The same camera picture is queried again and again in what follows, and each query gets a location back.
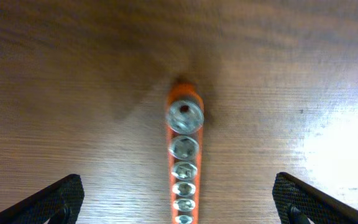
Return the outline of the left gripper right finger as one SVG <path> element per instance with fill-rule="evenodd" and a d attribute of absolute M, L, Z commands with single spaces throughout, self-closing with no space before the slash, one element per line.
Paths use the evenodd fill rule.
<path fill-rule="evenodd" d="M 286 172 L 276 175 L 272 196 L 285 224 L 358 223 L 358 210 Z"/>

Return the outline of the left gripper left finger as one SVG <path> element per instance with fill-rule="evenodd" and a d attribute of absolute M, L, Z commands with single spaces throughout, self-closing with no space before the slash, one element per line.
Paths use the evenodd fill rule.
<path fill-rule="evenodd" d="M 0 224 L 75 224 L 85 197 L 78 174 L 70 174 L 0 212 Z"/>

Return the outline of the orange socket bit rail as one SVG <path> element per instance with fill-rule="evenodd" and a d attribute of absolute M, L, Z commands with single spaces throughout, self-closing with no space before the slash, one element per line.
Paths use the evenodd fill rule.
<path fill-rule="evenodd" d="M 165 109 L 171 222 L 199 223 L 204 103 L 191 83 L 172 86 Z"/>

